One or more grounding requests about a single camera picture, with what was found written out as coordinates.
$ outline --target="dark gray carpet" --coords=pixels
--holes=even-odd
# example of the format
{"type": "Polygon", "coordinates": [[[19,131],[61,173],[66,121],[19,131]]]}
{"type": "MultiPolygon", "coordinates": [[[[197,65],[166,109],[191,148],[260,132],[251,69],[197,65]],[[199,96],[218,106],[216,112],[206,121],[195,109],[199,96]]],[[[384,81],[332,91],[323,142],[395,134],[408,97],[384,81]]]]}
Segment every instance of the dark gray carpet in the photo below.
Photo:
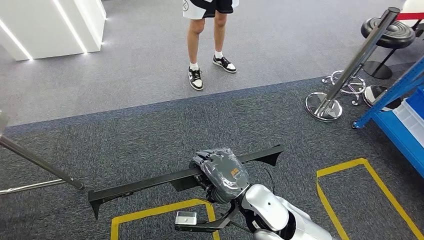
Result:
{"type": "MultiPolygon", "coordinates": [[[[408,66],[393,66],[395,76],[408,66]]],[[[264,170],[268,168],[276,194],[335,236],[336,229],[316,192],[316,171],[362,157],[423,232],[424,180],[373,123],[351,129],[352,121],[367,107],[352,106],[352,96],[343,95],[345,112],[337,121],[322,123],[306,114],[304,98],[328,89],[321,78],[313,78],[13,126],[6,134],[83,181],[87,190],[184,169],[193,153],[202,149],[226,146],[243,155],[282,144],[285,151],[277,167],[258,162],[247,165],[251,182],[271,188],[264,170]]],[[[5,149],[0,149],[0,160],[2,189],[54,179],[5,149]]],[[[415,238],[362,167],[324,176],[320,183],[350,239],[415,238]]],[[[115,216],[205,196],[197,188],[176,193],[170,185],[158,186],[102,205],[95,221],[87,190],[58,185],[0,196],[0,239],[109,239],[115,216]]],[[[228,206],[214,208],[218,215],[228,206]]],[[[204,207],[198,209],[205,216],[204,207]]],[[[173,222],[174,213],[167,213],[124,223],[119,239],[212,238],[210,234],[175,232],[173,222]]],[[[220,236],[223,240],[250,239],[235,227],[222,230],[220,236]]]]}

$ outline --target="white storage bin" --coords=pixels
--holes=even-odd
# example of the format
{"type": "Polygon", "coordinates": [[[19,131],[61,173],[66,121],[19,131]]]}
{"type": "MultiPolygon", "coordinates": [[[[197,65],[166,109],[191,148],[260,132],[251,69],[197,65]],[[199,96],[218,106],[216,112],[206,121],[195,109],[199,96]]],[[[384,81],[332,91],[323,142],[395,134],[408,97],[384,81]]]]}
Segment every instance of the white storage bin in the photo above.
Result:
{"type": "Polygon", "coordinates": [[[424,119],[405,100],[393,113],[424,148],[424,119]]]}

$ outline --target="yellow tape marking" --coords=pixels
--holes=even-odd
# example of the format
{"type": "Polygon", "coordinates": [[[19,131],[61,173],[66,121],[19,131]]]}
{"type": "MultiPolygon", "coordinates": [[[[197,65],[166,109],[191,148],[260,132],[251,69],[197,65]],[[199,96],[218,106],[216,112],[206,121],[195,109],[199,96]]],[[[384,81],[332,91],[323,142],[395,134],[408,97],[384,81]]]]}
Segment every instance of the yellow tape marking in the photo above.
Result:
{"type": "MultiPolygon", "coordinates": [[[[117,216],[112,219],[112,224],[110,226],[110,240],[118,240],[119,238],[119,224],[126,223],[129,221],[142,219],[154,215],[164,214],[172,211],[176,211],[179,209],[185,209],[189,207],[194,207],[198,205],[205,205],[206,206],[206,212],[207,217],[209,219],[209,222],[215,221],[215,212],[214,208],[212,207],[212,204],[201,200],[201,199],[190,199],[186,201],[180,201],[164,206],[159,206],[155,208],[150,208],[142,211],[137,211],[129,214],[125,214],[122,216],[117,216]]],[[[212,233],[213,240],[220,240],[220,235],[218,231],[215,231],[212,233]]]]}
{"type": "Polygon", "coordinates": [[[371,167],[370,163],[368,163],[368,160],[364,158],[355,159],[352,161],[344,162],[341,164],[337,164],[334,166],[330,166],[321,170],[316,171],[316,190],[318,191],[319,199],[321,199],[322,205],[324,205],[325,210],[327,211],[332,223],[335,226],[335,229],[337,230],[338,234],[340,235],[342,240],[349,240],[348,235],[346,234],[345,230],[343,229],[342,225],[340,224],[339,219],[337,218],[336,214],[334,213],[332,207],[330,206],[329,201],[327,200],[326,196],[324,195],[323,190],[321,189],[320,185],[318,184],[318,178],[333,174],[342,170],[346,170],[349,168],[356,167],[358,165],[364,165],[366,170],[369,172],[371,177],[374,179],[375,183],[377,183],[378,187],[383,191],[387,199],[390,201],[390,203],[393,205],[393,207],[396,209],[396,211],[399,213],[399,215],[405,220],[406,224],[408,224],[409,228],[412,230],[413,234],[416,236],[419,240],[424,240],[423,234],[420,232],[420,230],[417,228],[417,226],[414,224],[414,222],[411,220],[411,218],[408,216],[408,214],[405,212],[405,210],[402,208],[402,206],[399,204],[399,202],[396,200],[396,198],[393,196],[393,194],[389,191],[389,189],[386,187],[386,185],[383,183],[383,181],[380,179],[380,177],[377,175],[376,171],[371,167]]]}

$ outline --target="plastic-wrapped robot hand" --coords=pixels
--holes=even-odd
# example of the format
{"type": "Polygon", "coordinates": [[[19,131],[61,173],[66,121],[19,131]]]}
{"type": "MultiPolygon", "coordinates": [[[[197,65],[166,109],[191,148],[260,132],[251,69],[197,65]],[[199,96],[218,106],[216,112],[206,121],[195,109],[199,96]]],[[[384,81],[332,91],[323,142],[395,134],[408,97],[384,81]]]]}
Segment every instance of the plastic-wrapped robot hand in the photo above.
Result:
{"type": "Polygon", "coordinates": [[[199,151],[193,158],[213,184],[210,195],[216,202],[228,203],[249,186],[249,175],[230,148],[199,151]]]}

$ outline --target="black metal bracket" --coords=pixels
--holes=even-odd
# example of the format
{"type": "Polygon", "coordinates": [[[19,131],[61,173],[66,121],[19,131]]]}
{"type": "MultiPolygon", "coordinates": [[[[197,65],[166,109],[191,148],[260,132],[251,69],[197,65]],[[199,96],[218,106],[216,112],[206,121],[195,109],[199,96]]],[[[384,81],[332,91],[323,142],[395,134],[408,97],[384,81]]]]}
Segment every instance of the black metal bracket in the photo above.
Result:
{"type": "MultiPolygon", "coordinates": [[[[277,145],[263,151],[239,156],[237,158],[242,164],[246,164],[251,161],[259,161],[275,167],[277,164],[277,158],[282,151],[283,147],[281,145],[277,145]]],[[[195,177],[196,175],[202,174],[202,170],[196,167],[99,191],[90,190],[88,191],[88,201],[91,204],[95,219],[97,220],[99,218],[99,208],[101,204],[113,199],[128,197],[135,192],[166,183],[171,183],[178,192],[191,189],[199,186],[195,177]]]]}
{"type": "Polygon", "coordinates": [[[231,201],[231,208],[222,218],[207,223],[199,223],[196,225],[175,224],[175,230],[184,232],[213,233],[225,228],[231,222],[231,219],[237,214],[237,210],[239,210],[239,207],[233,200],[231,201]]]}

